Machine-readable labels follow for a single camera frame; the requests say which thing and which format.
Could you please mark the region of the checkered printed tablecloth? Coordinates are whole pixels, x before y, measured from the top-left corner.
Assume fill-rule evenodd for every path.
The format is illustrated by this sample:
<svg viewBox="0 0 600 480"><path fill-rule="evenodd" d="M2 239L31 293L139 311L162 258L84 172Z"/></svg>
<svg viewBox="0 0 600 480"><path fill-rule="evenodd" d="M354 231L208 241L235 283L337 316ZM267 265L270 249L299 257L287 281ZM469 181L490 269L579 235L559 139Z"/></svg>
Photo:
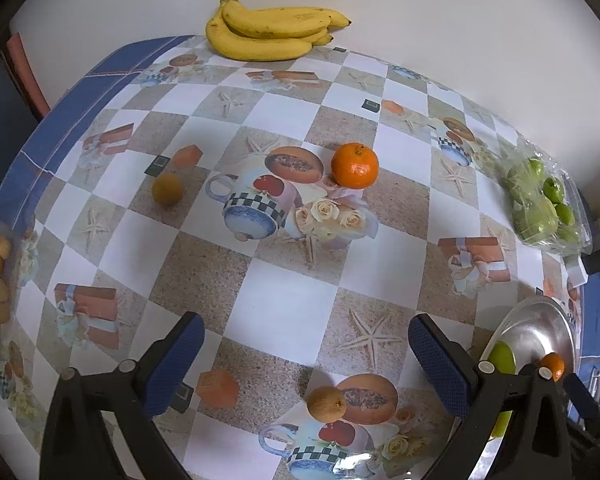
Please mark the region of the checkered printed tablecloth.
<svg viewBox="0 0 600 480"><path fill-rule="evenodd" d="M188 311L204 344L159 434L193 479L419 479L453 427L407 341L428 314L481 356L510 310L560 304L588 374L600 277L522 244L496 165L520 134L406 68L343 48L230 61L199 36L100 62L24 142L0 220L38 233L24 331L0 360L0 452L38 476L63 372L132 364ZM379 159L332 180L337 148ZM160 174L183 198L154 202ZM323 424L316 388L347 400Z"/></svg>

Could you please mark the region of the yellow banana bunch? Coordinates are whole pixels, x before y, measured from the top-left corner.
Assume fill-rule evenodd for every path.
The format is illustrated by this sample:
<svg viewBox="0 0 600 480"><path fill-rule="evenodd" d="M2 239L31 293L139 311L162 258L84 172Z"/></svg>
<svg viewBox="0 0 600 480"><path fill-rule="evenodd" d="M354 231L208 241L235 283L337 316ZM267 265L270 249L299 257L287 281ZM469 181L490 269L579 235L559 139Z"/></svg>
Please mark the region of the yellow banana bunch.
<svg viewBox="0 0 600 480"><path fill-rule="evenodd" d="M327 8L291 6L251 10L240 0L220 0L206 25L210 46L234 61L278 62L301 58L332 41L330 32L351 25Z"/></svg>

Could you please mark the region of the stainless steel bowl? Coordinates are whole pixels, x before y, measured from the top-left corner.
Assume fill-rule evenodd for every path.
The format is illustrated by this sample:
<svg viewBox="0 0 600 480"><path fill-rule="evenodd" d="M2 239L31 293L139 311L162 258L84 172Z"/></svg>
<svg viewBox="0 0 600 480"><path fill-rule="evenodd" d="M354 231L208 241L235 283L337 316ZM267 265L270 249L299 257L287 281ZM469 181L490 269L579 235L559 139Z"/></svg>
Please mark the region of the stainless steel bowl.
<svg viewBox="0 0 600 480"><path fill-rule="evenodd" d="M550 353L557 353L564 361L564 376L576 370L577 351L569 318L552 298L529 297L506 315L478 359L482 370L495 367L489 358L498 344L508 347L515 373L527 364L539 364Z"/></svg>

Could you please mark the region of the small brown longan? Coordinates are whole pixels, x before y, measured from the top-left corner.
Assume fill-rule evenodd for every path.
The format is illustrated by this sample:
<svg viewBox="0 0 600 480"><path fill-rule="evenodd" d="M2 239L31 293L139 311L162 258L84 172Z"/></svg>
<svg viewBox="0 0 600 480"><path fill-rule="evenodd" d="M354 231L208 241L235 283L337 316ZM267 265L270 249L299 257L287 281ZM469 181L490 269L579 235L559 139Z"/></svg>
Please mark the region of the small brown longan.
<svg viewBox="0 0 600 480"><path fill-rule="evenodd" d="M154 202L163 207L172 207L184 195L184 186L176 174L160 174L155 177L151 187L151 196Z"/></svg>

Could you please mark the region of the green apple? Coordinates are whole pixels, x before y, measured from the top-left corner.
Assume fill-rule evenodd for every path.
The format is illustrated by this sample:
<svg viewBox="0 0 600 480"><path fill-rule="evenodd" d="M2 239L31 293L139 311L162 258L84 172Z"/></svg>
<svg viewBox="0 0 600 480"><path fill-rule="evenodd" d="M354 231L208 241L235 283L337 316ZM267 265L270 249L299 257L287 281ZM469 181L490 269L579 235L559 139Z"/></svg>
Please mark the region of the green apple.
<svg viewBox="0 0 600 480"><path fill-rule="evenodd" d="M494 344L488 361L494 365L494 367L503 374L516 374L516 359L512 349L504 341L498 341ZM492 429L491 439L501 438L506 433L506 429L509 423L512 411L501 412L498 414L498 419Z"/></svg>

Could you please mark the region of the orange tangerine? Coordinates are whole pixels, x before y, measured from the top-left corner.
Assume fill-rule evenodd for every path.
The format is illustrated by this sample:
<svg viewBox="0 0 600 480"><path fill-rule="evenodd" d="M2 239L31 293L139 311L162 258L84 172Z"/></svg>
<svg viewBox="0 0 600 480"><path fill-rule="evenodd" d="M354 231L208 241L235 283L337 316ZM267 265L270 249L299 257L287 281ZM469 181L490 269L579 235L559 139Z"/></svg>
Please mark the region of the orange tangerine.
<svg viewBox="0 0 600 480"><path fill-rule="evenodd" d="M330 162L332 180L343 188L368 188L379 174L376 153L362 143L347 143L336 149Z"/></svg>
<svg viewBox="0 0 600 480"><path fill-rule="evenodd" d="M540 359L539 367L545 367L552 374L554 382L558 382L566 370L564 359L557 352L550 352Z"/></svg>

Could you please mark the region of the clear bag of small fruits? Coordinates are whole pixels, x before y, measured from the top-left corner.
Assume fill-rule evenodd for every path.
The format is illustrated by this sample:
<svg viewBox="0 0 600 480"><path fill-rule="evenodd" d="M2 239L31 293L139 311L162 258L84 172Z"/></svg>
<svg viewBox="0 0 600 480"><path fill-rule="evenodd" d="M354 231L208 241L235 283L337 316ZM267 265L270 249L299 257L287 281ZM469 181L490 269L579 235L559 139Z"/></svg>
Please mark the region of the clear bag of small fruits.
<svg viewBox="0 0 600 480"><path fill-rule="evenodd" d="M7 360L14 340L21 344L24 331L17 313L24 286L38 270L38 233L13 231L0 220L0 360Z"/></svg>

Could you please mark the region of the clear pack of green fruits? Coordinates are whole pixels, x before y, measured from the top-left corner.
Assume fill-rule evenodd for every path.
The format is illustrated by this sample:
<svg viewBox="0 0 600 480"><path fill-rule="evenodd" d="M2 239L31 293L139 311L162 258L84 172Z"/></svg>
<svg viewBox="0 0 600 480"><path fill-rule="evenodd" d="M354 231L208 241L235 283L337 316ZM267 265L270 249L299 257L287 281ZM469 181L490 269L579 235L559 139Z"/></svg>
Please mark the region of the clear pack of green fruits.
<svg viewBox="0 0 600 480"><path fill-rule="evenodd" d="M591 228L567 171L527 140L501 153L500 183L521 243L561 257L588 254Z"/></svg>

